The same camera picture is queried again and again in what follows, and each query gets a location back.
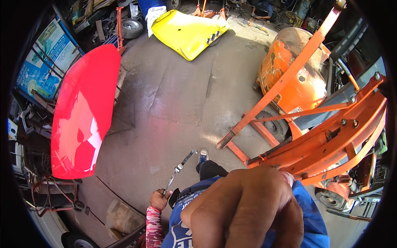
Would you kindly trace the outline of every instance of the white car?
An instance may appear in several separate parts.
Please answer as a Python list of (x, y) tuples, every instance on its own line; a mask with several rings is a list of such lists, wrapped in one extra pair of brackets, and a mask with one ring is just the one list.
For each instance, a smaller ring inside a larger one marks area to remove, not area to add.
[(56, 212), (47, 212), (39, 217), (37, 212), (30, 211), (30, 216), (38, 231), (53, 248), (99, 248), (89, 237), (71, 233)]

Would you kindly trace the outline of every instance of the black pants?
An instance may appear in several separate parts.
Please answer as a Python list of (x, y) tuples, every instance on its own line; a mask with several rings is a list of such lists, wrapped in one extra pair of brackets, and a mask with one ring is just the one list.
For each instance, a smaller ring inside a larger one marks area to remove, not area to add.
[(196, 166), (196, 171), (200, 175), (200, 181), (216, 176), (226, 177), (229, 174), (222, 166), (219, 166), (212, 160), (199, 163)]

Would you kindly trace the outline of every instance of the hand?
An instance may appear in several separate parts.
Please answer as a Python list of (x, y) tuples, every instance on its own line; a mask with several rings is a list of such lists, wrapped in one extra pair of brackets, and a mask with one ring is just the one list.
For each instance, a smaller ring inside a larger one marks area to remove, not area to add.
[(163, 196), (165, 189), (158, 189), (153, 191), (150, 196), (150, 206), (154, 206), (160, 210), (163, 210), (167, 206), (168, 198), (172, 195), (173, 191), (167, 191), (166, 195)]
[(218, 179), (182, 212), (194, 247), (261, 247), (272, 227), (272, 247), (299, 247), (303, 212), (291, 187), (273, 168), (240, 169)]

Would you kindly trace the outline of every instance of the fist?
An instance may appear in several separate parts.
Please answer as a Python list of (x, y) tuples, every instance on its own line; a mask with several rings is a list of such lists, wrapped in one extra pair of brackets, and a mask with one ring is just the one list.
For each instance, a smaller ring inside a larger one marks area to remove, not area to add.
[(173, 191), (169, 190), (165, 196), (163, 196), (164, 191), (165, 189), (162, 188), (152, 192), (152, 195), (150, 196), (150, 206), (154, 206), (160, 210), (166, 208), (168, 198), (170, 198)]

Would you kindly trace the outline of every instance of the car wheel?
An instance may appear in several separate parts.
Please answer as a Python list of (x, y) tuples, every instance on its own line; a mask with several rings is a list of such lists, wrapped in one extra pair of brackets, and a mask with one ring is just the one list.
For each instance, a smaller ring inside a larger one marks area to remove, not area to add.
[(316, 194), (318, 201), (328, 208), (343, 209), (345, 205), (345, 199), (341, 195), (328, 189), (316, 187), (314, 193)]
[(181, 4), (182, 4), (182, 0), (167, 0), (166, 2), (167, 11), (179, 10)]
[(69, 233), (63, 245), (65, 248), (99, 248), (89, 237), (79, 233)]
[(141, 35), (143, 25), (131, 18), (121, 20), (121, 35), (125, 39), (134, 39)]

